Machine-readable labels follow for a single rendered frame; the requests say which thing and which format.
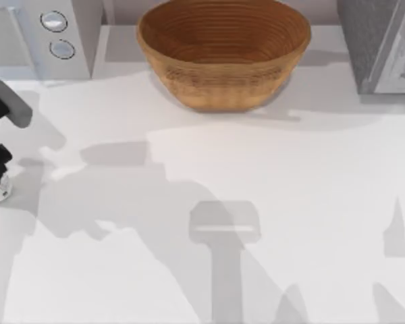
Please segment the red and white can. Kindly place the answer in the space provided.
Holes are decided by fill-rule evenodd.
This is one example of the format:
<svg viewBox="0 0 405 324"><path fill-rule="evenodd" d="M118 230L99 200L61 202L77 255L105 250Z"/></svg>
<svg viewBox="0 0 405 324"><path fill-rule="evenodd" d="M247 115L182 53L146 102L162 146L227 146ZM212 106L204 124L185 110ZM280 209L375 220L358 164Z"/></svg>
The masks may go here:
<svg viewBox="0 0 405 324"><path fill-rule="evenodd" d="M4 173L0 179L0 203L6 200L12 191L12 182L7 173Z"/></svg>

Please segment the small round microwave knob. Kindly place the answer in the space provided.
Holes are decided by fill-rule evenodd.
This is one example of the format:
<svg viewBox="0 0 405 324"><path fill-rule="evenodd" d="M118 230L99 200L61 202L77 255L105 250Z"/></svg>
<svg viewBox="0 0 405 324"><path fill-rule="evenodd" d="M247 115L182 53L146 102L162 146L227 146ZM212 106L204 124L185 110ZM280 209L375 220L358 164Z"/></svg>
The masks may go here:
<svg viewBox="0 0 405 324"><path fill-rule="evenodd" d="M76 54L75 46L64 39L51 41L49 43L49 51L52 56L61 60L69 60Z"/></svg>

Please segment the pale microwave oven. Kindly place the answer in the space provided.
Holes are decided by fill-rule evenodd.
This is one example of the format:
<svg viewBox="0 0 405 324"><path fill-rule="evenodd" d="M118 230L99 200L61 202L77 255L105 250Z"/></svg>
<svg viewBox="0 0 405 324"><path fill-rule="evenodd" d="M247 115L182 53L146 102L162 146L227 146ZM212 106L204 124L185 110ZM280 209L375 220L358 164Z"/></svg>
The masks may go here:
<svg viewBox="0 0 405 324"><path fill-rule="evenodd" d="M60 11L67 28L49 32L40 15ZM46 84L89 80L95 66L103 0L0 0L0 80L37 80ZM61 60L49 43L64 39L76 54Z"/></svg>

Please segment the large round microwave knob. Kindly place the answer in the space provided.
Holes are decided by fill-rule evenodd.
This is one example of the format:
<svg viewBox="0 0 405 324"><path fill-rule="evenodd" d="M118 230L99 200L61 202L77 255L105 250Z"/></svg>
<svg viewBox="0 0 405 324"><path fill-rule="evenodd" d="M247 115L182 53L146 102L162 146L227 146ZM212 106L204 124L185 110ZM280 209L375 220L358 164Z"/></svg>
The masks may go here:
<svg viewBox="0 0 405 324"><path fill-rule="evenodd" d="M68 19L60 11L48 11L40 15L40 23L49 32L60 33L68 27Z"/></svg>

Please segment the brown woven basket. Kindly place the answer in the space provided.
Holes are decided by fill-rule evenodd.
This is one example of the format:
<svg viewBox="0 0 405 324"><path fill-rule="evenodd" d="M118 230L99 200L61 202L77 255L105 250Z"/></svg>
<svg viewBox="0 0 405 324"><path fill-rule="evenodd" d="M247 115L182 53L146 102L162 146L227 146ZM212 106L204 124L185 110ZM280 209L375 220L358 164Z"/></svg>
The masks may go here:
<svg viewBox="0 0 405 324"><path fill-rule="evenodd" d="M285 84L311 41L311 25L279 0L167 0L141 16L136 38L181 104L245 112Z"/></svg>

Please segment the grey cabinet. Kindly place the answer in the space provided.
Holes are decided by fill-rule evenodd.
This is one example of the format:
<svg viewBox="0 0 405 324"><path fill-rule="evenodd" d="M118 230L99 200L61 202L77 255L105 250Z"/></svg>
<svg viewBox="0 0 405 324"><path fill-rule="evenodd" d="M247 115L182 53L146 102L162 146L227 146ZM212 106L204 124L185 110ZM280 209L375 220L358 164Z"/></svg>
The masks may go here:
<svg viewBox="0 0 405 324"><path fill-rule="evenodd" d="M405 94L405 0L337 0L357 91Z"/></svg>

